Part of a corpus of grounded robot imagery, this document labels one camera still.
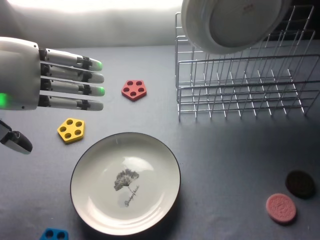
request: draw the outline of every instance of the hole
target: hole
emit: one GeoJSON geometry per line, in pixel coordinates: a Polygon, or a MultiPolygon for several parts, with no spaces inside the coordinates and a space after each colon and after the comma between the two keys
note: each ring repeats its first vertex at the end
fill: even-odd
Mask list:
{"type": "Polygon", "coordinates": [[[65,239],[65,236],[66,236],[65,233],[61,231],[58,233],[56,237],[58,238],[58,240],[62,240],[62,239],[65,239]]]}
{"type": "Polygon", "coordinates": [[[54,232],[53,232],[52,230],[46,231],[45,237],[46,237],[47,239],[50,239],[50,238],[52,238],[53,236],[54,236],[54,232]]]}

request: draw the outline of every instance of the gray tablecloth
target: gray tablecloth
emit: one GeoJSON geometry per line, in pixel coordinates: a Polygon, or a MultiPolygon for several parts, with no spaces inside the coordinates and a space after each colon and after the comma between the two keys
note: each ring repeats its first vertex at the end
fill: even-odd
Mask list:
{"type": "Polygon", "coordinates": [[[210,120],[208,114],[178,121],[174,47],[66,49],[103,62],[100,112],[38,108],[1,111],[0,118],[33,143],[30,155],[0,145],[0,239],[37,240],[48,228],[69,232],[71,240],[316,240],[320,238],[319,194],[292,196],[285,178],[294,169],[310,173],[320,185],[319,101],[305,118],[282,112],[257,119],[247,113],[210,120]],[[121,95],[127,80],[144,80],[147,96],[131,102],[121,95]],[[65,145],[57,128],[67,118],[85,121],[82,141],[65,145]],[[156,226],[129,237],[96,232],[78,217],[70,198],[70,179],[81,155],[98,140],[120,132],[139,132],[164,142],[181,169],[181,188],[169,214],[156,226]],[[290,226],[274,223],[266,200],[274,193],[294,200],[298,218],[290,226]]]}

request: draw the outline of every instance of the dish rack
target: dish rack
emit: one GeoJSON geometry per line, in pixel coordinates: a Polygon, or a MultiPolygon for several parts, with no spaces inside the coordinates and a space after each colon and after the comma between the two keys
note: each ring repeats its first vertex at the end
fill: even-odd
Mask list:
{"type": "Polygon", "coordinates": [[[315,31],[307,29],[314,7],[292,6],[263,41],[227,55],[205,53],[184,35],[175,15],[175,86],[179,121],[185,113],[267,112],[307,115],[320,94],[320,55],[307,54],[315,31]]]}

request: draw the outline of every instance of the white bowl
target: white bowl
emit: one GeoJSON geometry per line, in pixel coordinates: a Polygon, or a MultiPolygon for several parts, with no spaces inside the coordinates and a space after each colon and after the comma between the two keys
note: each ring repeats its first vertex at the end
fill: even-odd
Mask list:
{"type": "Polygon", "coordinates": [[[95,230],[131,235],[159,222],[180,189],[178,162],[159,140],[127,132],[91,146],[76,164],[70,183],[79,216],[95,230]]]}
{"type": "Polygon", "coordinates": [[[290,4],[291,0],[183,0],[181,24],[195,47],[230,54],[268,36],[290,4]]]}

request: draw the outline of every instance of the white wall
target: white wall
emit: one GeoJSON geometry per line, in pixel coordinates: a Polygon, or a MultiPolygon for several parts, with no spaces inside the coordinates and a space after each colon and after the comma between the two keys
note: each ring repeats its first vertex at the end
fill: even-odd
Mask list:
{"type": "Polygon", "coordinates": [[[9,0],[8,21],[15,22],[10,27],[46,48],[174,44],[175,13],[182,0],[73,1],[9,0]]]}

